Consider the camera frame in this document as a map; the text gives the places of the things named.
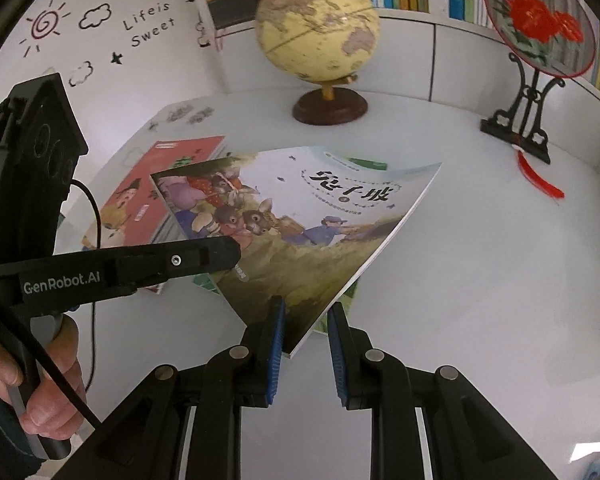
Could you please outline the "person left hand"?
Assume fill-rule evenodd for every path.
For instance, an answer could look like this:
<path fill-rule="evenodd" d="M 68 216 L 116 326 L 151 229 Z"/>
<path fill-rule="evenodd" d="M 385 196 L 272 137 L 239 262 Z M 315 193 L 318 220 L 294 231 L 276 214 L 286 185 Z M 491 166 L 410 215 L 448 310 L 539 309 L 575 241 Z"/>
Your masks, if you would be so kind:
<path fill-rule="evenodd" d="M 46 346 L 46 352 L 53 360 L 72 390 L 86 400 L 81 365 L 78 360 L 79 331 L 76 322 L 65 315 L 60 331 Z M 14 359 L 0 345 L 0 399 L 7 405 L 10 402 L 8 387 L 18 387 L 23 374 Z M 84 417 L 61 392 L 50 376 L 34 390 L 27 404 L 26 412 L 19 417 L 20 425 L 27 434 L 53 440 L 67 440 L 81 427 Z"/>

